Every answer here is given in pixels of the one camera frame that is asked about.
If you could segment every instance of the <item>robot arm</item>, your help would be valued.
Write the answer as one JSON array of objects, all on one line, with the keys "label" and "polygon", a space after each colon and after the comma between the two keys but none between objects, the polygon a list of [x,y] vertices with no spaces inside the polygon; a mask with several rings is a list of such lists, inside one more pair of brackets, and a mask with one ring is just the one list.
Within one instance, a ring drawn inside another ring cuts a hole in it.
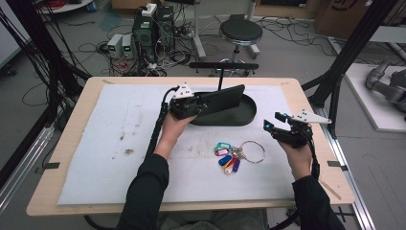
[{"label": "robot arm", "polygon": [[406,70],[393,73],[389,85],[380,81],[390,64],[391,62],[386,59],[376,68],[372,69],[367,76],[365,86],[370,90],[382,94],[391,103],[404,104],[406,97]]}]

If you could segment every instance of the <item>person's left arm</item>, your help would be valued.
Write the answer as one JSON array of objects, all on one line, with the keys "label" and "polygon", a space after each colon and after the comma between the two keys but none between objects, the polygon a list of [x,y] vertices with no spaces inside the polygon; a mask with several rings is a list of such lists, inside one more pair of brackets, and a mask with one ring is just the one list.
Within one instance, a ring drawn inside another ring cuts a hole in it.
[{"label": "person's left arm", "polygon": [[128,188],[116,229],[157,229],[159,208],[169,184],[170,152],[193,118],[176,120],[171,114],[167,115],[154,153],[140,166]]}]

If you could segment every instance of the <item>person's right arm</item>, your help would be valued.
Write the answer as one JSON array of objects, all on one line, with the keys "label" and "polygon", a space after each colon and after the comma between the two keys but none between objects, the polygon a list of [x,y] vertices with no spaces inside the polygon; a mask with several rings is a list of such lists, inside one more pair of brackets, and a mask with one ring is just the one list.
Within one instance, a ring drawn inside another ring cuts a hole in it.
[{"label": "person's right arm", "polygon": [[337,218],[330,206],[330,200],[319,182],[311,175],[311,151],[309,146],[293,149],[279,142],[286,152],[295,182],[296,207],[301,219],[301,229],[342,230],[343,223]]}]

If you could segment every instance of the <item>black sleeve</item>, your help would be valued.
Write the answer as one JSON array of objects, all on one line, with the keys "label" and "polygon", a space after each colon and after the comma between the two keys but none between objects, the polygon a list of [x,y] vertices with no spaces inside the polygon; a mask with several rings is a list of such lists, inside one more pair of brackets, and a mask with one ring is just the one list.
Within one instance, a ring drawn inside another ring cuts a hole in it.
[{"label": "black sleeve", "polygon": [[325,190],[313,176],[305,176],[292,185],[302,230],[345,229],[332,211]]},{"label": "black sleeve", "polygon": [[152,154],[138,169],[129,185],[116,229],[157,229],[156,220],[164,191],[169,184],[167,160]]}]

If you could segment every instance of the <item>wooden table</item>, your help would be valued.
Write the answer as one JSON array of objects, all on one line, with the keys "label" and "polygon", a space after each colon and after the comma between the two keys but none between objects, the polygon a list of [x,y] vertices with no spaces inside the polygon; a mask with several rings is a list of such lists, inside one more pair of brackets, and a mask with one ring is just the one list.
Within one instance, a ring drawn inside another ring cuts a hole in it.
[{"label": "wooden table", "polygon": [[[96,105],[100,92],[105,84],[169,84],[176,85],[186,81],[189,85],[218,83],[216,78],[111,78],[94,77],[90,79],[80,95],[79,101],[71,118],[64,129],[50,162],[60,162],[57,169],[46,170],[38,183],[31,202],[27,208],[30,216],[54,215],[84,215],[84,214],[112,214],[120,213],[123,205],[57,205],[62,191],[69,164],[88,119]],[[227,78],[224,84],[236,85],[272,85],[280,86],[292,114],[302,109],[311,111],[299,82],[294,79],[269,79],[269,78]],[[329,167],[327,161],[336,161],[329,142],[319,125],[313,125],[313,139],[317,156],[321,165],[320,183],[330,197],[331,204],[351,204],[354,195],[341,168]],[[188,210],[218,210],[240,208],[269,208],[294,206],[293,200],[242,200],[223,202],[188,202],[188,203],[163,203],[161,211],[188,211]]]}]

